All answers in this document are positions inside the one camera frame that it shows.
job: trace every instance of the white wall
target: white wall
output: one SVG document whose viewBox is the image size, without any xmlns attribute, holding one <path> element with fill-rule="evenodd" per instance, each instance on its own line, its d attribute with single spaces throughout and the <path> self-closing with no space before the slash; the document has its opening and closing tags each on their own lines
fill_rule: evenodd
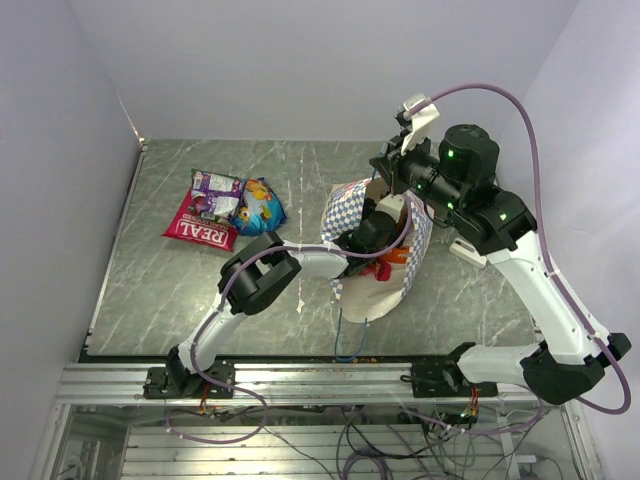
<svg viewBox="0 0 640 480">
<path fill-rule="evenodd" d="M 523 95 L 577 3 L 70 1 L 142 136 L 308 140 L 388 139 L 402 101 L 458 83 Z M 511 116 L 488 94 L 442 105 L 440 133 Z"/>
<path fill-rule="evenodd" d="M 0 476 L 27 478 L 139 144 L 64 0 L 0 15 Z"/>
<path fill-rule="evenodd" d="M 632 410 L 589 415 L 611 480 L 637 478 L 640 466 L 639 44 L 640 2 L 582 0 L 526 95 L 540 143 L 551 252 L 600 321 L 636 344 L 622 362 L 636 395 Z M 502 186 L 533 205 L 519 118 L 500 143 Z M 615 374 L 588 397 L 619 406 Z"/>
</svg>

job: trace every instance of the red snack bag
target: red snack bag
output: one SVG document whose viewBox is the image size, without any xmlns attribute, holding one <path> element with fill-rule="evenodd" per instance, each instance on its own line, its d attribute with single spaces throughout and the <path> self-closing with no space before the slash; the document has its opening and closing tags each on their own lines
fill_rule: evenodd
<svg viewBox="0 0 640 480">
<path fill-rule="evenodd" d="M 162 235 L 200 245 L 221 248 L 228 252 L 232 251 L 233 242 L 238 236 L 238 231 L 231 225 L 205 220 L 193 215 L 191 204 L 191 190 L 189 190 L 178 209 L 178 213 L 173 217 L 171 225 Z"/>
</svg>

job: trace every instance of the table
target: table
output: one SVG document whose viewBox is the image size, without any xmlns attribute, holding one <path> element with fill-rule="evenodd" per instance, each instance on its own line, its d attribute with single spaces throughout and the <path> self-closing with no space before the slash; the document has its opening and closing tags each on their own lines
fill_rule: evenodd
<svg viewBox="0 0 640 480">
<path fill-rule="evenodd" d="M 184 198 L 192 168 L 264 176 L 288 215 L 280 236 L 314 243 L 332 186 L 369 176 L 368 159 L 381 142 L 158 139 L 146 146 L 92 323 L 90 355 L 165 354 L 191 333 L 213 301 L 219 269 L 232 254 L 161 236 Z M 364 355 L 444 354 L 464 341 L 534 340 L 530 316 L 504 277 L 448 252 L 454 235 L 434 228 L 412 290 L 370 323 Z M 239 237 L 235 251 L 249 241 Z M 247 319 L 220 353 L 333 355 L 337 318 L 326 280 L 294 280 L 271 308 Z M 343 322 L 340 355 L 355 352 L 362 328 Z"/>
</svg>

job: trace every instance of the gray stone countertop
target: gray stone countertop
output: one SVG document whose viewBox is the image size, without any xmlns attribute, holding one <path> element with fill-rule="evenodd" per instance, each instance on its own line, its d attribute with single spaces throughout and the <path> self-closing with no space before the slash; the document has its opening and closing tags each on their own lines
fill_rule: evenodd
<svg viewBox="0 0 640 480">
<path fill-rule="evenodd" d="M 264 176 L 288 215 L 279 235 L 315 243 L 320 241 L 320 219 L 332 185 L 369 176 L 368 159 L 380 145 L 148 141 L 89 354 L 164 354 L 191 333 L 213 301 L 219 269 L 232 254 L 161 236 L 189 188 L 192 168 Z M 389 314 L 371 322 L 364 355 L 443 354 L 465 341 L 533 341 L 529 314 L 510 285 L 493 267 L 478 269 L 450 254 L 454 235 L 452 229 L 434 228 L 411 291 Z M 238 237 L 234 250 L 249 241 Z M 296 311 L 299 292 L 301 313 Z M 271 308 L 248 318 L 220 353 L 333 355 L 337 322 L 337 303 L 326 280 L 294 280 Z M 355 352 L 362 328 L 343 321 L 340 355 Z"/>
</svg>

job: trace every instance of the checkered bag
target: checkered bag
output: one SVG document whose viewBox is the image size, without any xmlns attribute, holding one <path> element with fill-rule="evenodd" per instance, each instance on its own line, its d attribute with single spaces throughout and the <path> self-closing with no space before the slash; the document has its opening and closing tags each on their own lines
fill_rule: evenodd
<svg viewBox="0 0 640 480">
<path fill-rule="evenodd" d="M 375 192 L 384 189 L 382 179 L 365 179 L 335 186 L 322 220 L 321 236 L 333 241 L 342 233 L 356 228 L 362 219 L 365 198 L 376 198 Z M 427 251 L 432 222 L 422 201 L 408 192 L 411 199 L 411 226 L 402 246 L 408 247 L 405 264 L 392 266 L 388 281 L 377 281 L 372 275 L 357 275 L 341 280 L 330 280 L 331 288 L 343 309 L 343 317 L 353 322 L 380 318 L 394 308 L 407 294 Z"/>
</svg>

